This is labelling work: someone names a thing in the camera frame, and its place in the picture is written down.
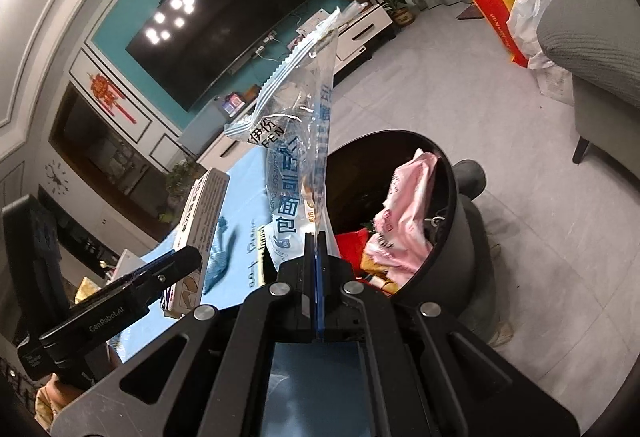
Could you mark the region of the person's left hand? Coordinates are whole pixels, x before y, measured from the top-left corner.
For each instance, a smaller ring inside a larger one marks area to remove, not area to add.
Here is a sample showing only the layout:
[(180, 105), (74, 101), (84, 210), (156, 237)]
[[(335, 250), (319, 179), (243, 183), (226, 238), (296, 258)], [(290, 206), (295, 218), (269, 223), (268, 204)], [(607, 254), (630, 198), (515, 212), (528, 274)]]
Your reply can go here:
[(83, 393), (82, 389), (63, 383), (52, 373), (47, 383), (37, 391), (35, 420), (45, 431), (50, 431), (55, 418)]

